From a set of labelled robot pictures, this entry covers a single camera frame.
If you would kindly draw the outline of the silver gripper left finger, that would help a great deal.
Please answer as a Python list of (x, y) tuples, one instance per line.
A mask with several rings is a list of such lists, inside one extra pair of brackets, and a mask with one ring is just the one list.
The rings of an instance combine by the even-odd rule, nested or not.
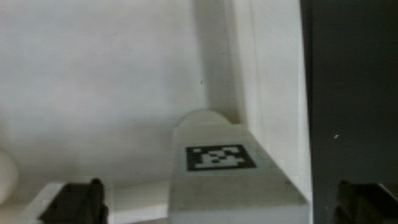
[(102, 180), (50, 183), (18, 214), (17, 224), (109, 224)]

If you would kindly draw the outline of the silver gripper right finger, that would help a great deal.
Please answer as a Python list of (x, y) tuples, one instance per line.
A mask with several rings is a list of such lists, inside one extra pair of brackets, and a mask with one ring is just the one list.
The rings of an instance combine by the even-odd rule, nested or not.
[(398, 184), (340, 183), (335, 224), (398, 224)]

